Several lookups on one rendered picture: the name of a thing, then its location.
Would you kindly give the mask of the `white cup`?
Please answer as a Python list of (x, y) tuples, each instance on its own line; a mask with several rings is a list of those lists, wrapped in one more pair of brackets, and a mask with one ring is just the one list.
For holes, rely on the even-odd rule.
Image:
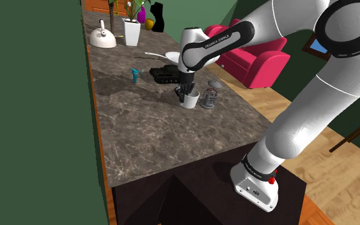
[(184, 95), (184, 101), (180, 105), (186, 109), (193, 109), (200, 97), (199, 91), (194, 88), (188, 95)]

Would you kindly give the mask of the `black vase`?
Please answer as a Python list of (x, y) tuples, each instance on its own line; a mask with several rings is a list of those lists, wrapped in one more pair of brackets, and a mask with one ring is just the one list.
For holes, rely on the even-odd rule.
[(155, 17), (155, 23), (152, 27), (152, 31), (163, 33), (164, 32), (164, 19), (163, 19), (163, 4), (155, 2), (150, 7), (150, 12)]

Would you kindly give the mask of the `framed wall picture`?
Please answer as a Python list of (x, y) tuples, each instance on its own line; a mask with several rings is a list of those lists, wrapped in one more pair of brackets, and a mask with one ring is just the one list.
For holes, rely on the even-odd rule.
[(316, 38), (315, 33), (312, 33), (309, 40), (303, 46), (302, 51), (326, 61), (328, 61), (329, 58), (331, 57), (331, 53), (320, 45), (320, 43)]

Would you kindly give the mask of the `red sofa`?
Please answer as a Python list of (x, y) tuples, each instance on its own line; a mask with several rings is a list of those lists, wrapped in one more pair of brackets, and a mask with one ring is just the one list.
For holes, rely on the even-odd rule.
[(233, 49), (222, 54), (215, 62), (249, 89), (271, 87), (290, 55), (284, 53), (285, 37), (274, 41)]

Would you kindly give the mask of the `plant in white pot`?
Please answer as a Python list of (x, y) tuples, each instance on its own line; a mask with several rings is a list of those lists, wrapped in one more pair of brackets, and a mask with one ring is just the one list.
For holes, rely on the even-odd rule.
[(151, 3), (151, 0), (108, 0), (108, 3), (117, 3), (120, 1), (124, 4), (124, 8), (129, 16), (127, 19), (122, 19), (123, 39), (126, 46), (137, 46), (141, 24), (134, 20), (134, 17), (139, 12), (145, 1)]

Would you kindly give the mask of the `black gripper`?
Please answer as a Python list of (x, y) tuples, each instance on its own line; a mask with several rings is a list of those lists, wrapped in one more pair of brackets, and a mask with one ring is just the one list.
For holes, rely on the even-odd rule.
[(179, 85), (175, 88), (175, 93), (179, 97), (179, 101), (181, 103), (184, 102), (184, 98), (186, 95), (192, 92), (195, 83), (194, 81), (194, 72), (185, 73), (179, 71)]

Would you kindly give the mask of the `teal wizard figure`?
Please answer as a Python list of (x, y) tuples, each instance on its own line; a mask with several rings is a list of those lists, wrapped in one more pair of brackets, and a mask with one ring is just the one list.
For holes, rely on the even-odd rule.
[(134, 82), (134, 84), (136, 84), (137, 79), (141, 77), (141, 74), (144, 72), (144, 70), (143, 69), (136, 70), (135, 68), (131, 68), (131, 72), (133, 75), (133, 82)]

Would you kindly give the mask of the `orange wooden door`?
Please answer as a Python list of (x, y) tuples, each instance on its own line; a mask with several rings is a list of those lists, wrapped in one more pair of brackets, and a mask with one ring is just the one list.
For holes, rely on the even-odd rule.
[[(109, 13), (109, 0), (84, 0), (85, 9), (91, 12)], [(124, 4), (117, 0), (113, 4), (113, 14), (127, 17)]]

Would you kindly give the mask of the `white kettle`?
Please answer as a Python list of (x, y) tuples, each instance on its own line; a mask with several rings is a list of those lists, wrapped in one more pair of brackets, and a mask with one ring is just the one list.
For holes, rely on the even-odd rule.
[(104, 49), (116, 47), (115, 36), (105, 28), (102, 19), (100, 19), (99, 22), (100, 27), (94, 29), (90, 34), (90, 45)]

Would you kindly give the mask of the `white ladle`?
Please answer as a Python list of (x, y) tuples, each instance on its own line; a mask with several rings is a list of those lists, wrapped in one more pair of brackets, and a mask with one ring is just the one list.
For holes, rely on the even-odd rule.
[(156, 53), (152, 53), (152, 52), (145, 52), (145, 54), (148, 55), (153, 55), (153, 56), (160, 56), (162, 58), (167, 59), (170, 63), (177, 65), (178, 61), (179, 61), (179, 57), (180, 57), (180, 53), (179, 52), (166, 52), (164, 55), (161, 54), (156, 54)]

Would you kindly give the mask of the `dark robot stand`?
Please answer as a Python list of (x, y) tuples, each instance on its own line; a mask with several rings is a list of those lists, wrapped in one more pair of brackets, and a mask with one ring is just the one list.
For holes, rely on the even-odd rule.
[(306, 183), (278, 167), (279, 201), (264, 212), (235, 192), (247, 144), (113, 188), (117, 225), (298, 225)]

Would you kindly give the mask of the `dark toy tank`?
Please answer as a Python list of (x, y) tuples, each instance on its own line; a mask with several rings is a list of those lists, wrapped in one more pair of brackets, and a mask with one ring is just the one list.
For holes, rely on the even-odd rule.
[(176, 65), (164, 65), (160, 68), (151, 68), (149, 73), (158, 84), (178, 84), (179, 72)]

